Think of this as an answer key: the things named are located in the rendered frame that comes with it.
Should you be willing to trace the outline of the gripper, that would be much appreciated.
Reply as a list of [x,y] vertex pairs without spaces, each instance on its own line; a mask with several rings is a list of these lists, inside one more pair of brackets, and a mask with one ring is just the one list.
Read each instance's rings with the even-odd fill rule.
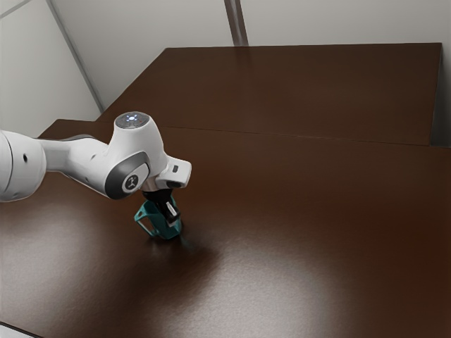
[[154,203],[164,217],[167,226],[172,227],[178,221],[178,207],[172,199],[172,189],[160,189],[156,191],[144,191],[142,195],[148,201]]

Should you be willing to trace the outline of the teal faceted mug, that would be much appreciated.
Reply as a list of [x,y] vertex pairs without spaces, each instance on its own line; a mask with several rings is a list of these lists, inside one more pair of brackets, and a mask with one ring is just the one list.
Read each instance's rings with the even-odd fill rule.
[[134,219],[150,237],[162,239],[177,237],[180,235],[183,226],[180,216],[170,222],[153,201],[145,201],[135,214]]

